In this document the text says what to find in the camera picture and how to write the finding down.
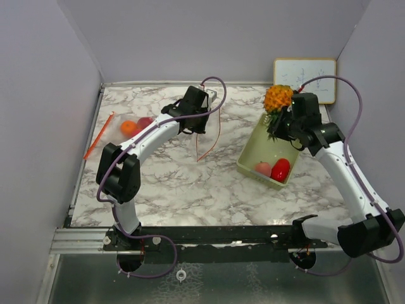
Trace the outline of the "red apple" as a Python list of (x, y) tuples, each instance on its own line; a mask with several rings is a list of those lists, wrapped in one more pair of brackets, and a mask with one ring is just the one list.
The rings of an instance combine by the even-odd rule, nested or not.
[(135, 129), (135, 130), (131, 133), (130, 138), (135, 137), (135, 136), (136, 136), (137, 134), (139, 134), (140, 132), (142, 132), (142, 129)]
[(140, 130), (145, 129), (154, 122), (152, 117), (141, 117), (137, 121), (137, 128)]

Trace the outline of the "orange fruit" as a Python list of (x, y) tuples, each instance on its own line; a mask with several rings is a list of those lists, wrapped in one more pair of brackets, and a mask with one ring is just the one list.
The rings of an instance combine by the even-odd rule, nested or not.
[(132, 120), (126, 120), (120, 125), (120, 131), (126, 137), (132, 137), (136, 130), (137, 124)]

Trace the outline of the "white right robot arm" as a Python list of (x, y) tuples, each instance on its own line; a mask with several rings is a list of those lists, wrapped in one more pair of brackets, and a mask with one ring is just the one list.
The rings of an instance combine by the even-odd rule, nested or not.
[(323, 123), (313, 93), (292, 95), (272, 128), (278, 139), (298, 140), (327, 170), (349, 210), (347, 222), (308, 215), (293, 221), (292, 243), (306, 247), (314, 239), (339, 245), (356, 258), (392, 244), (404, 224), (400, 209), (391, 209), (377, 195), (354, 161), (335, 123)]

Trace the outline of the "clear orange-zipper zip bag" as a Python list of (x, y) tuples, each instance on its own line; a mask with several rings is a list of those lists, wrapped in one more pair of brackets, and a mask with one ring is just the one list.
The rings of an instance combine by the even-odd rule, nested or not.
[(126, 120), (132, 120), (137, 123), (139, 118), (141, 117), (134, 114), (118, 114), (117, 112), (112, 111), (107, 121), (96, 134), (96, 137), (92, 140), (90, 147), (84, 155), (84, 160), (95, 159), (97, 155), (101, 154), (102, 149), (108, 143), (119, 145), (120, 143), (131, 139), (121, 133), (120, 125)]

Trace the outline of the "pink peach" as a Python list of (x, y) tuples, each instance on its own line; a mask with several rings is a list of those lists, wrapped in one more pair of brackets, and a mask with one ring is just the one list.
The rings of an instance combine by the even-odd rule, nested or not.
[(261, 161), (257, 163), (254, 170), (266, 177), (271, 177), (272, 167), (268, 162)]

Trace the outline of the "red bell pepper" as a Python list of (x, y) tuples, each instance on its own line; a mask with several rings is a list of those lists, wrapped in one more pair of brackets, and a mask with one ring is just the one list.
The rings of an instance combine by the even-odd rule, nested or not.
[(288, 159), (280, 158), (271, 170), (270, 178), (284, 183), (290, 172), (290, 162)]

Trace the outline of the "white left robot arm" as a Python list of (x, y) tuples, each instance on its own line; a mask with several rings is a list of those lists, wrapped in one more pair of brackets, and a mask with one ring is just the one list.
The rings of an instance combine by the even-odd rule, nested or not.
[(102, 151), (96, 182), (96, 198), (112, 204), (118, 242), (126, 250), (136, 248), (140, 220), (135, 211), (135, 196), (141, 185), (140, 168), (145, 160), (173, 137), (189, 130), (204, 133), (216, 91), (190, 86), (182, 98), (163, 107), (161, 113), (137, 135)]

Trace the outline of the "toy pineapple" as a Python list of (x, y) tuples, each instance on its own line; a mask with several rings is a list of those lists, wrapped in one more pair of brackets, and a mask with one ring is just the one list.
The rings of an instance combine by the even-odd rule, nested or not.
[(265, 94), (263, 108), (267, 115), (268, 138), (275, 141), (276, 137), (272, 128), (274, 127), (282, 108), (289, 107), (292, 102), (293, 89), (289, 85), (273, 85)]

